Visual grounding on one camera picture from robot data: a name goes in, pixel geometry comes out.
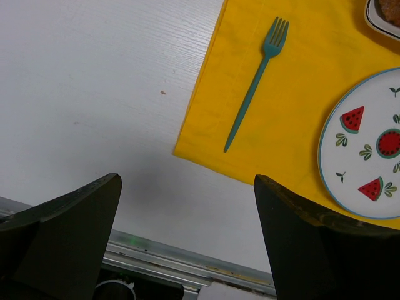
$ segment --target watermelon slice print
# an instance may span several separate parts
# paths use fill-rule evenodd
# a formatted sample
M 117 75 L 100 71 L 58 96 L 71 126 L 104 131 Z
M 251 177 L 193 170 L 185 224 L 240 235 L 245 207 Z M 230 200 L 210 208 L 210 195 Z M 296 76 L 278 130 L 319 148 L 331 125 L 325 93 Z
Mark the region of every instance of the watermelon slice print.
M 358 133 L 361 125 L 361 119 L 363 118 L 364 106 L 353 109 L 352 111 L 342 114 L 340 117 L 340 123 L 344 130 L 348 133 Z
M 365 186 L 360 187 L 358 190 L 372 201 L 377 201 L 383 190 L 382 177 L 379 176 L 377 179 L 367 183 Z
M 400 130 L 388 129 L 376 141 L 376 150 L 383 158 L 395 158 L 400 154 Z
M 358 190 L 372 201 L 377 201 L 383 190 L 386 197 L 391 198 L 393 196 L 392 193 L 396 192 L 398 189 L 396 186 L 393 186 L 393 182 L 388 182 L 383 188 L 383 179 L 381 176 L 379 176 L 377 179 L 367 183 L 365 186 L 360 187 Z

